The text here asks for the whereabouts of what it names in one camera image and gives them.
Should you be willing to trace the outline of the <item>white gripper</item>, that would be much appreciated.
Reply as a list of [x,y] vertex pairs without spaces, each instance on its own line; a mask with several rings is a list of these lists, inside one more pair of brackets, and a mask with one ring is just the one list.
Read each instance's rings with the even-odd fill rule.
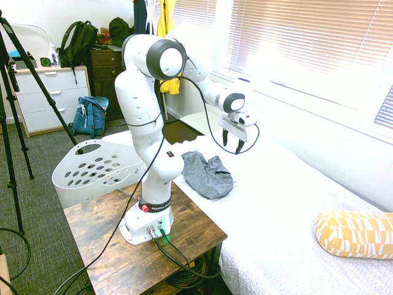
[[248,126],[244,126],[237,121],[232,121],[229,116],[224,113],[220,115],[219,125],[222,127],[223,146],[225,147],[227,145],[228,134],[231,133],[232,135],[235,135],[237,138],[239,138],[235,154],[240,154],[244,146],[244,142],[250,141],[247,130]]

